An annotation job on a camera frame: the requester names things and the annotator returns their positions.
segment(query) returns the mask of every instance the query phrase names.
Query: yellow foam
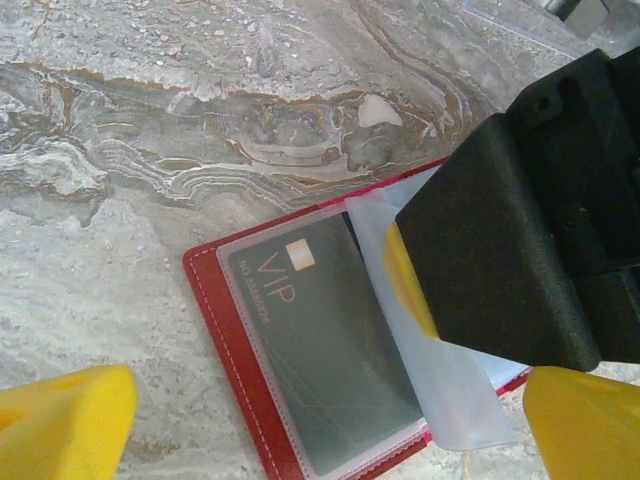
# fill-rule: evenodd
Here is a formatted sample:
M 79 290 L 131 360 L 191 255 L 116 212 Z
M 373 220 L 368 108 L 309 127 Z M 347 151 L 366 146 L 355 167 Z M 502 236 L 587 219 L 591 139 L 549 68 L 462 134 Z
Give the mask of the yellow foam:
M 411 313 L 428 337 L 438 338 L 431 311 L 395 222 L 386 233 L 384 267 L 400 303 Z
M 537 367 L 524 408 L 553 480 L 640 478 L 640 387 Z
M 0 392 L 0 479 L 113 478 L 135 410 L 134 379 L 124 366 Z

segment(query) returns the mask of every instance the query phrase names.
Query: red card holder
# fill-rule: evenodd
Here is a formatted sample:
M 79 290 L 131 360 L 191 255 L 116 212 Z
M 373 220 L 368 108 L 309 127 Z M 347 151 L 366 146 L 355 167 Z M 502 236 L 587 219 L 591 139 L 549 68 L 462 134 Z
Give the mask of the red card holder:
M 331 208 L 347 197 L 364 195 L 375 188 L 391 185 L 414 174 L 435 168 L 443 161 L 433 162 L 329 202 L 314 205 L 221 240 L 200 245 L 184 255 L 183 264 L 187 278 L 269 480 L 302 480 L 308 478 L 308 475 L 298 460 L 296 447 L 290 440 L 287 427 L 279 414 L 277 399 L 272 396 L 254 353 L 223 266 L 218 260 L 218 249 L 298 217 Z M 524 376 L 519 377 L 501 388 L 498 394 L 511 391 L 524 381 Z M 425 431 L 422 435 L 396 445 L 393 450 L 385 452 L 374 463 L 352 469 L 343 478 L 375 478 L 420 451 L 430 440 L 429 433 Z

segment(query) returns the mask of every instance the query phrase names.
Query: marble countertop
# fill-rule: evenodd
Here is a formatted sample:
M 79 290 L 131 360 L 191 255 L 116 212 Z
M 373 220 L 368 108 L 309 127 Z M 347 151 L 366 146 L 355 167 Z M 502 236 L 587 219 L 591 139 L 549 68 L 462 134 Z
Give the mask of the marble countertop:
M 565 53 L 454 0 L 5 0 L 0 388 L 125 363 L 119 480 L 264 478 L 182 254 L 445 156 Z M 354 121 L 367 93 L 402 125 Z M 521 393 L 473 478 L 545 478 Z M 431 446 L 386 477 L 459 464 Z

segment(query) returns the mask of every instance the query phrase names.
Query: gray card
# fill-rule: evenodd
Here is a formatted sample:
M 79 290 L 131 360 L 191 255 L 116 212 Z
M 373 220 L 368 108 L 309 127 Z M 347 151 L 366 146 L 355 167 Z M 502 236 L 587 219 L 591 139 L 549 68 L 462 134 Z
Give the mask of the gray card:
M 422 418 L 346 213 L 229 264 L 317 475 Z

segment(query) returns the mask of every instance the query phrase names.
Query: black plastic part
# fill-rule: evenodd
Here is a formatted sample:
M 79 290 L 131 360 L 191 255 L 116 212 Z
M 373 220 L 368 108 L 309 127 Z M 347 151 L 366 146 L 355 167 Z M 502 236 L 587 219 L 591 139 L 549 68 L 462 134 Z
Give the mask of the black plastic part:
M 490 117 L 396 221 L 440 337 L 532 366 L 640 363 L 640 49 Z

